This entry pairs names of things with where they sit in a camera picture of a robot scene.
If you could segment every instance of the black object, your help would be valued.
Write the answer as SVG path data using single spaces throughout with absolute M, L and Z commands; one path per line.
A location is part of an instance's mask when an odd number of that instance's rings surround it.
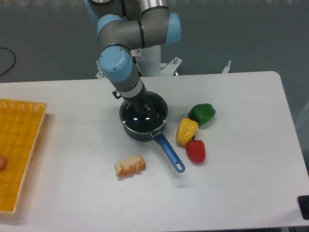
M 11 64 L 11 66 L 10 66 L 7 70 L 5 70 L 4 72 L 0 73 L 0 76 L 2 76 L 2 75 L 4 75 L 6 72 L 8 72 L 8 71 L 15 65 L 15 63 L 16 63 L 16 56 L 15 56 L 15 53 L 14 53 L 11 49 L 9 49 L 9 48 L 0 47 L 0 49 L 4 49 L 4 50 L 7 50 L 7 51 L 11 52 L 12 55 L 13 55 L 13 57 L 14 57 L 14 61 L 13 61 L 13 63 Z
M 309 220 L 309 195 L 297 198 L 303 219 Z
M 124 101 L 119 110 L 126 133 L 138 141 L 155 140 L 164 150 L 176 171 L 183 173 L 185 166 L 162 133 L 168 118 L 168 105 L 153 92 L 147 92 L 143 105 L 130 105 Z

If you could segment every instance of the black saucepan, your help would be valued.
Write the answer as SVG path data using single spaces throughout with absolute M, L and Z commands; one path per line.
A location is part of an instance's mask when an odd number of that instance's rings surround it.
M 168 118 L 168 106 L 164 99 L 153 92 L 147 92 L 148 112 L 138 106 L 123 102 L 119 116 L 126 133 L 138 141 L 155 140 L 164 150 L 175 169 L 182 173 L 185 166 L 162 133 Z

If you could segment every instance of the white table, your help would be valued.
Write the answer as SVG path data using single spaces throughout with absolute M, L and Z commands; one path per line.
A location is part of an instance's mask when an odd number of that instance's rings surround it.
M 123 130 L 108 80 L 0 84 L 0 97 L 48 103 L 16 214 L 2 232 L 194 231 L 309 225 L 297 197 L 309 179 L 275 72 L 144 78 L 169 106 L 164 134 L 186 166 L 176 172 L 154 141 Z M 198 129 L 207 161 L 176 145 L 198 103 L 217 114 Z M 113 165 L 142 154 L 147 168 L 120 180 Z

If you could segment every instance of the gray floor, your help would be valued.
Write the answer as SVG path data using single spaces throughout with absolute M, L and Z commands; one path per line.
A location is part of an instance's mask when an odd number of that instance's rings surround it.
M 180 73 L 276 71 L 292 117 L 309 101 L 308 0 L 170 0 L 183 37 L 162 47 L 162 62 L 183 59 Z M 93 79 L 100 54 L 96 24 L 82 0 L 0 0 L 0 47 L 16 54 L 2 82 Z M 0 50 L 0 73 L 12 55 Z M 297 129 L 309 168 L 309 119 Z

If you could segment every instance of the metal bracket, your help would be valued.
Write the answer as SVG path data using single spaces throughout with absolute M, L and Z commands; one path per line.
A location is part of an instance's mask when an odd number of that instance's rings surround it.
M 105 77 L 103 76 L 102 70 L 101 70 L 101 68 L 100 68 L 100 66 L 99 66 L 99 64 L 98 64 L 98 61 L 97 61 L 97 69 L 98 69 L 98 73 L 96 74 L 96 78 L 97 78 L 97 79 L 103 79 L 103 78 L 105 78 Z
M 161 76 L 173 76 L 182 61 L 182 59 L 174 57 L 169 64 L 162 63 L 161 68 L 163 67 L 163 69 L 161 70 Z

